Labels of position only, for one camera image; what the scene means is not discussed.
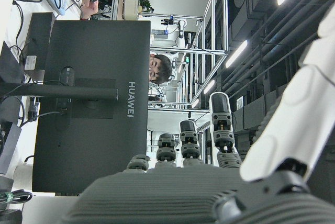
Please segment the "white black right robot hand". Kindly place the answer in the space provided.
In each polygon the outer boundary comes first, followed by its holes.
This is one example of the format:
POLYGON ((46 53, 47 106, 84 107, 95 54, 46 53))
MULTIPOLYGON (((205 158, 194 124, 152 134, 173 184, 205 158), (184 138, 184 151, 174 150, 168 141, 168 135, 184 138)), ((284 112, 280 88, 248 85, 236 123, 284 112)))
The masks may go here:
POLYGON ((191 159, 93 182, 61 223, 334 223, 309 179, 334 130, 334 7, 239 168, 191 159))

